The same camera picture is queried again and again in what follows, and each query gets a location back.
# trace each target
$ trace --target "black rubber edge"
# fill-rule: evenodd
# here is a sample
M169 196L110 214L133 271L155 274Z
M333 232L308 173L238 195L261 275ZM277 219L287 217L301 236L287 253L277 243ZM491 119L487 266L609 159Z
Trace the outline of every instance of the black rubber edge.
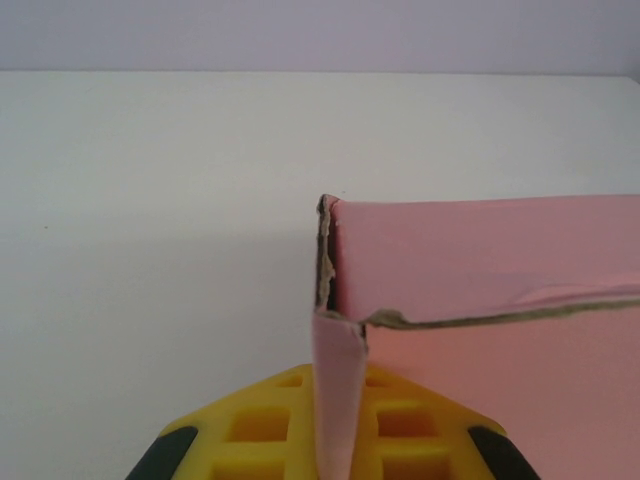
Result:
M482 426L468 432L496 480L541 480L507 437Z
M183 427L156 438L126 480L171 480L196 435L196 427Z

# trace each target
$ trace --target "white table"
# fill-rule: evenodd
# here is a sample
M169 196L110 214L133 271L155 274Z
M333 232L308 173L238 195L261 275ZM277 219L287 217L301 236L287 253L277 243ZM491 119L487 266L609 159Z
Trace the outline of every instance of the white table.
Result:
M119 480L310 360L321 193L640 193L640 85L1 73L0 171L0 477Z

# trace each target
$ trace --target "cardboard box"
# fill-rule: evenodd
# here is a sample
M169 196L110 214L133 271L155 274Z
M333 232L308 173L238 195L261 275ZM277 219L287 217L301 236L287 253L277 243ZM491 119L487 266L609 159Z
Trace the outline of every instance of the cardboard box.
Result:
M501 422L542 478L637 476L640 196L318 211L322 480L349 477L368 361Z

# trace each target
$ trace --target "pink cardboard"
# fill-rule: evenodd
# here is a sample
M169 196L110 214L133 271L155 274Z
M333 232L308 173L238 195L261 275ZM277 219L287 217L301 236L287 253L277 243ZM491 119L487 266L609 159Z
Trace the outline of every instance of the pink cardboard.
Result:
M371 361L503 423L543 478L635 478L640 196L324 202L322 480L348 479L367 345Z

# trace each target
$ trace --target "light purple wall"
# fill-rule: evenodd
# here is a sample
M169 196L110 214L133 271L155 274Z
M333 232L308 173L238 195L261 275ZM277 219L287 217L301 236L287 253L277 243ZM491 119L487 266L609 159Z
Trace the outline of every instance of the light purple wall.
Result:
M0 0L0 68L640 72L640 0Z

